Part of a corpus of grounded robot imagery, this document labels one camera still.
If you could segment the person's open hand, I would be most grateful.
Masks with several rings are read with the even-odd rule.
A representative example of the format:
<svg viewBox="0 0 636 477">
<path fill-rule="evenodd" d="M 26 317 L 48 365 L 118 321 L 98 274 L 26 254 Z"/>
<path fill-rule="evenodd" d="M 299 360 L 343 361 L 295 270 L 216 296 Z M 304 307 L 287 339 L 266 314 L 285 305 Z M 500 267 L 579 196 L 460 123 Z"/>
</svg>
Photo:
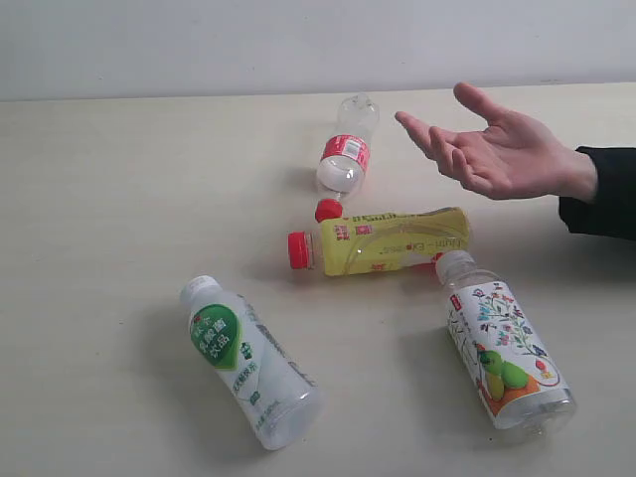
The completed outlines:
<svg viewBox="0 0 636 477">
<path fill-rule="evenodd" d="M 496 103 L 471 84 L 456 84 L 453 94 L 487 122 L 485 129 L 455 132 L 396 113 L 441 175 L 491 200 L 557 196 L 594 201 L 598 173 L 588 155 L 564 146 L 541 122 Z"/>
</svg>

